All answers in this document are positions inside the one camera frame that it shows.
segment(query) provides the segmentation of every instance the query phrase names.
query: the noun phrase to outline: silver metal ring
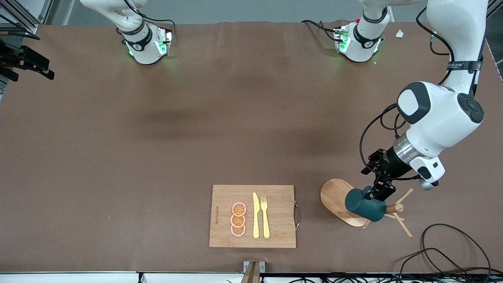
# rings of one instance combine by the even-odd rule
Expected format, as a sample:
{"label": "silver metal ring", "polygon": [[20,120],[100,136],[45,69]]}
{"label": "silver metal ring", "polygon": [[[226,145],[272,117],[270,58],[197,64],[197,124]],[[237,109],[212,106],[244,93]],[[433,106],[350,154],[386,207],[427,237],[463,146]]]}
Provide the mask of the silver metal ring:
{"label": "silver metal ring", "polygon": [[295,225],[295,231],[297,231],[297,229],[299,229],[299,225],[300,225],[300,208],[299,208],[299,205],[297,204],[297,201],[294,200],[293,204],[297,208],[297,219],[298,219],[298,222],[297,222],[297,225]]}

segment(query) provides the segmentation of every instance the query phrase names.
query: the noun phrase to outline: brown tablecloth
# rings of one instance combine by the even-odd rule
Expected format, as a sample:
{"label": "brown tablecloth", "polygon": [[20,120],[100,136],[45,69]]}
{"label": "brown tablecloth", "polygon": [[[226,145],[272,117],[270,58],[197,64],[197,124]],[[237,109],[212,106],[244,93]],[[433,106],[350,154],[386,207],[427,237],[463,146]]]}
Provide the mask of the brown tablecloth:
{"label": "brown tablecloth", "polygon": [[[345,225],[319,191],[331,178],[372,184],[360,174],[362,130],[405,85],[444,75],[447,58],[431,54],[416,24],[390,24],[365,63],[305,24],[221,23],[178,26],[179,56],[140,65],[114,29],[42,26],[42,40],[27,40],[56,77],[20,71],[0,103],[2,271],[234,271],[254,259],[267,271],[397,271],[437,222],[503,266],[503,88],[488,50],[477,93],[485,121],[441,154],[440,186],[395,182],[390,200],[416,189],[401,213],[409,239],[391,219]],[[365,155],[392,142],[376,125]],[[295,185],[297,248],[209,248],[213,184]],[[463,237],[431,232],[427,245],[460,265],[485,264]],[[434,270],[418,257],[405,271]]]}

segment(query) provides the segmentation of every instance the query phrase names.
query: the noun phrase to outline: wooden cutting board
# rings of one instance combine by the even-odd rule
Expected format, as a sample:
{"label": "wooden cutting board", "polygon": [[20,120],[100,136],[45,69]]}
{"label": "wooden cutting board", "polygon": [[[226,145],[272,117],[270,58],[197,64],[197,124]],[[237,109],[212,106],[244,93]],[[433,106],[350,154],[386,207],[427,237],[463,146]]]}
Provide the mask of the wooden cutting board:
{"label": "wooden cutting board", "polygon": [[[267,217],[271,237],[264,238],[263,215],[258,215],[260,236],[253,238],[253,193],[267,197]],[[214,185],[211,201],[210,247],[227,248],[295,248],[294,189],[289,185]],[[246,231],[231,234],[231,208],[236,202],[246,205]]]}

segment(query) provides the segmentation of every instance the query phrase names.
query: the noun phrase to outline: oval wooden board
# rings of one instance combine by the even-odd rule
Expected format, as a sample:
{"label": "oval wooden board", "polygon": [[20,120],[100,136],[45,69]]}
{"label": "oval wooden board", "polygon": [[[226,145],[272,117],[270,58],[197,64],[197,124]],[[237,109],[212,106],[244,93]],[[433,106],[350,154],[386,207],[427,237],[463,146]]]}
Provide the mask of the oval wooden board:
{"label": "oval wooden board", "polygon": [[365,225],[367,220],[347,211],[344,205],[346,195],[353,188],[352,185],[341,179],[327,181],[323,187],[321,187],[321,202],[323,202],[323,205],[325,205],[329,211],[342,219],[342,221],[354,227],[361,227]]}

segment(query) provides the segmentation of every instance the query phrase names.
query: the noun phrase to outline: orange slice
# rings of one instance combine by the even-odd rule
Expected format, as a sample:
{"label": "orange slice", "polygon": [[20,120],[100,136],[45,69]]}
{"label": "orange slice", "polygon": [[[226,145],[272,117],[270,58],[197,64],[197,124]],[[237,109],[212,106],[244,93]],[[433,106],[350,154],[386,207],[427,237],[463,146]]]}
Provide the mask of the orange slice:
{"label": "orange slice", "polygon": [[244,216],[231,216],[230,217],[230,224],[233,226],[233,227],[236,227],[236,228],[241,228],[243,227],[244,223],[246,222],[246,219],[244,218]]}
{"label": "orange slice", "polygon": [[231,226],[230,232],[236,237],[241,237],[246,232],[246,226],[243,226],[240,228],[236,228],[236,227]]}
{"label": "orange slice", "polygon": [[243,216],[246,213],[246,205],[242,202],[236,202],[232,206],[232,214],[235,216]]}

